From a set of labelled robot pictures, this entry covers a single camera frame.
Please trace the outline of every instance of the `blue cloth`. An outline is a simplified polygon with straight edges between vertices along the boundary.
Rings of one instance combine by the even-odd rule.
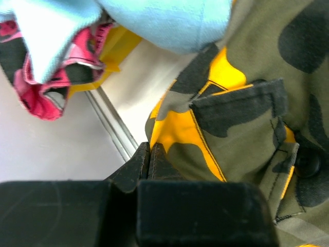
[[[101,13],[94,0],[0,0],[0,22],[16,19],[38,83],[51,78],[76,33]]]
[[[219,40],[232,0],[98,0],[109,15],[155,45],[178,54]]]
[[[120,25],[178,54],[219,40],[232,0],[0,0],[0,22],[16,19],[31,55],[33,75],[45,83],[75,34],[104,8]]]

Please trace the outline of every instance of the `clothing pile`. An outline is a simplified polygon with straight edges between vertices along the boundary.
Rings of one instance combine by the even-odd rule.
[[[109,15],[159,47],[187,53],[221,38],[230,8],[231,0],[0,0],[0,64],[24,107],[55,120],[71,85],[102,75]]]

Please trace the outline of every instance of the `camouflage jacket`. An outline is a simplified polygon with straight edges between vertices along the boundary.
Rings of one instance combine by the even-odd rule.
[[[329,1],[238,0],[146,132],[188,180],[252,182],[282,246],[329,246]]]

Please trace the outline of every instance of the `snap button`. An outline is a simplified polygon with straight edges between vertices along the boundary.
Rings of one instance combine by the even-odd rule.
[[[300,178],[314,176],[321,167],[321,155],[317,150],[300,148],[295,162],[295,174]]]

